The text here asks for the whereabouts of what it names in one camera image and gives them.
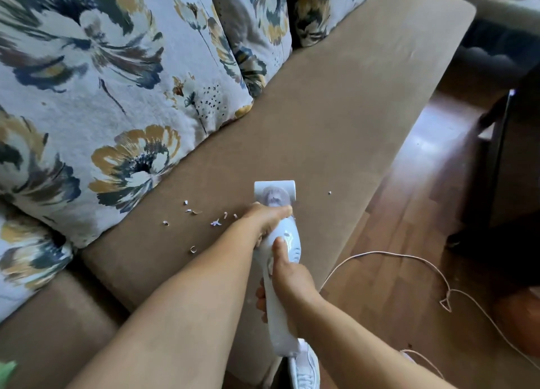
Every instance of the hand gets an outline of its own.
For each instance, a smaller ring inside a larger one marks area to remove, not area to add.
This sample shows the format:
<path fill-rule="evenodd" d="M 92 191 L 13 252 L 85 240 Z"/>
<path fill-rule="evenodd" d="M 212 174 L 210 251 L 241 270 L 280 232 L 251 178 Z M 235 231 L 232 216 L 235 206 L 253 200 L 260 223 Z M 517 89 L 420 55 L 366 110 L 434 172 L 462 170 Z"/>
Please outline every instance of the hand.
<path fill-rule="evenodd" d="M 259 202 L 251 205 L 250 209 L 242 220 L 250 220 L 254 223 L 257 233 L 257 243 L 259 246 L 261 240 L 270 234 L 279 224 L 281 220 L 293 214 L 293 208 L 290 205 L 283 207 L 267 207 Z"/>
<path fill-rule="evenodd" d="M 297 338 L 302 337 L 300 316 L 306 305 L 312 305 L 322 297 L 315 288 L 313 278 L 306 266 L 289 261 L 287 244 L 283 238 L 278 237 L 272 245 L 274 253 L 274 267 L 272 270 L 272 285 L 281 305 L 287 313 L 289 331 Z M 258 300 L 255 304 L 258 310 L 264 312 L 262 321 L 268 322 L 266 313 L 266 293 L 264 282 L 255 295 Z"/>

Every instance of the back cushion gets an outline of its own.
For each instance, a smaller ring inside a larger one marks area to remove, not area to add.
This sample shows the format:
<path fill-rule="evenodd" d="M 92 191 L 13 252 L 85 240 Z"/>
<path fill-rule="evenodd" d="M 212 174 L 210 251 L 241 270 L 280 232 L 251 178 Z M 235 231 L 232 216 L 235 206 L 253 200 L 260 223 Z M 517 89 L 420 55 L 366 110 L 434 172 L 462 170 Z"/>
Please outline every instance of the back cushion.
<path fill-rule="evenodd" d="M 287 0 L 214 0 L 214 4 L 255 98 L 291 53 Z"/>
<path fill-rule="evenodd" d="M 316 44 L 366 0 L 296 0 L 295 30 L 303 47 Z"/>
<path fill-rule="evenodd" d="M 212 0 L 0 7 L 0 194 L 77 247 L 251 108 Z"/>
<path fill-rule="evenodd" d="M 0 202 L 0 322 L 71 258 L 71 244 L 63 235 Z"/>

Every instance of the white handheld vacuum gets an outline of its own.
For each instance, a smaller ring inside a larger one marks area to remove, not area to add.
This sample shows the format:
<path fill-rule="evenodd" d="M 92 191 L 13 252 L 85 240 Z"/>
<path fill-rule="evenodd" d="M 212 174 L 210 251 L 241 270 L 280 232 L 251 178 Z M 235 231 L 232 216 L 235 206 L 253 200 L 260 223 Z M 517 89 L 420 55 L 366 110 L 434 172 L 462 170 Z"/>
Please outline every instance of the white handheld vacuum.
<path fill-rule="evenodd" d="M 255 182 L 255 200 L 261 204 L 276 207 L 289 205 L 296 200 L 294 180 Z M 278 226 L 255 249 L 254 257 L 262 267 L 266 291 L 266 312 L 268 315 L 268 330 L 274 352 L 278 356 L 291 357 L 300 352 L 300 344 L 293 337 L 287 326 L 287 314 L 283 309 L 272 285 L 272 270 L 274 257 L 272 244 L 278 237 L 283 237 L 287 244 L 289 261 L 300 261 L 300 237 L 296 229 L 294 217 L 290 216 L 280 221 Z"/>

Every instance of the person's right arm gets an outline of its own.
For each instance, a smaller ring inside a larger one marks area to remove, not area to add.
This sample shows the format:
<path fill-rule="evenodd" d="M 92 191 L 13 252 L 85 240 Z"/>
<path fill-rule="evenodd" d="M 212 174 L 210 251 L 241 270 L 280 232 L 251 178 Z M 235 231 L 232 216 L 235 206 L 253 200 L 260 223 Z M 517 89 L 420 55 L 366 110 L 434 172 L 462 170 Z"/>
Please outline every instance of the person's right arm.
<path fill-rule="evenodd" d="M 289 317 L 289 328 L 311 345 L 340 389 L 454 388 L 325 301 L 307 268 L 289 262 L 287 245 L 281 238 L 276 239 L 273 249 L 272 283 Z M 266 310 L 264 290 L 258 290 L 257 296 L 258 308 Z"/>

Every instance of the person's left hand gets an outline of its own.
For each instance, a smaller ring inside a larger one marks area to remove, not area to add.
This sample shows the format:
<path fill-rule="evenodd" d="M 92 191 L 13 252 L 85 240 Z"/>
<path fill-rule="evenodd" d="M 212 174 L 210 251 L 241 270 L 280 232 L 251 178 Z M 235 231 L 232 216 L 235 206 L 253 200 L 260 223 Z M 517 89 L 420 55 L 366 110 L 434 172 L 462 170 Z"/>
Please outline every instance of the person's left hand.
<path fill-rule="evenodd" d="M 270 234 L 279 224 L 281 220 L 293 214 L 293 208 L 290 205 L 282 207 L 267 207 L 259 202 L 251 205 L 243 220 L 250 220 L 254 223 L 258 232 L 258 240 L 256 246 L 259 246 L 264 236 Z"/>

